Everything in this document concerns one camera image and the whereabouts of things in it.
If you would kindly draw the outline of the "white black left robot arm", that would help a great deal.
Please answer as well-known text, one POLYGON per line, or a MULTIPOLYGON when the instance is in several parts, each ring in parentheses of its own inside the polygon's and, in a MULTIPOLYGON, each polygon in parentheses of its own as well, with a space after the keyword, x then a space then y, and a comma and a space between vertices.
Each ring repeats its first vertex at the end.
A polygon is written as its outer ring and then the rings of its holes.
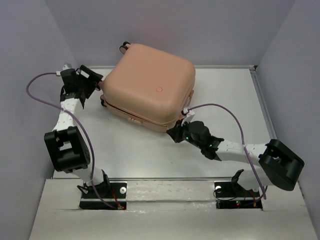
POLYGON ((59 73, 63 86, 60 92, 60 113, 52 131, 45 133, 44 142, 57 172, 77 176, 83 181, 78 189, 83 194, 95 193, 104 198, 112 190, 108 175, 94 165, 93 146, 79 123, 77 115, 103 79, 88 67, 78 69, 65 64, 59 73))

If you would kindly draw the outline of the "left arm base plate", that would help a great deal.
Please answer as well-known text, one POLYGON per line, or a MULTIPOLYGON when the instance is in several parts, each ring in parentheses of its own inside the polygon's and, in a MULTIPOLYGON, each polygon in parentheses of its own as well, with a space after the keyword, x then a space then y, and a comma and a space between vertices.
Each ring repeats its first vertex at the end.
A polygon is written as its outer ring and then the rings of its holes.
POLYGON ((96 185, 96 190, 104 202, 96 195, 92 186, 85 183, 78 185, 81 192, 79 208, 82 210, 126 210, 127 209, 127 182, 111 181, 110 189, 102 183, 96 185))

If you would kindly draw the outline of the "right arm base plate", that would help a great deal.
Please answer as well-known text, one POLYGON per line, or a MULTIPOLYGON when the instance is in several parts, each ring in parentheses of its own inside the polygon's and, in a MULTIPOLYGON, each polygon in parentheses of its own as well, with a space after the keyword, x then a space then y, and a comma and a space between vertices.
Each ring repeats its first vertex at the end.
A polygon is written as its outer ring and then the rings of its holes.
POLYGON ((238 184, 228 181, 214 183, 213 197, 218 210, 263 209, 259 192, 245 190, 238 184))

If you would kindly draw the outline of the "pink hard-shell suitcase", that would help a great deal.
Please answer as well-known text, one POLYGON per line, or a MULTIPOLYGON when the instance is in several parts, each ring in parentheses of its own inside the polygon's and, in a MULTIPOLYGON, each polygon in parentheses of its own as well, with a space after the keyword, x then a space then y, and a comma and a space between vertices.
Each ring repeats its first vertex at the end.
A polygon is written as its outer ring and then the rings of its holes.
POLYGON ((99 85, 103 106, 131 123, 164 133, 182 119, 196 79, 186 58, 125 41, 123 57, 99 85))

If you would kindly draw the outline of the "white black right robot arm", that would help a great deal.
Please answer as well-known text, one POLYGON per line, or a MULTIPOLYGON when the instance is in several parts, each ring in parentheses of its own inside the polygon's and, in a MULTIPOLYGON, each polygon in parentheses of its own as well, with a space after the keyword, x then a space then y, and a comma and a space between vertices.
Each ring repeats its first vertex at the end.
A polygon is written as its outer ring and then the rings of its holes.
POLYGON ((175 143, 186 141, 197 147, 209 160, 247 163, 231 178, 230 190, 242 196, 260 186, 276 186, 293 191, 305 166, 304 161, 278 139, 266 144, 241 144, 213 136, 202 121, 179 120, 166 133, 175 143))

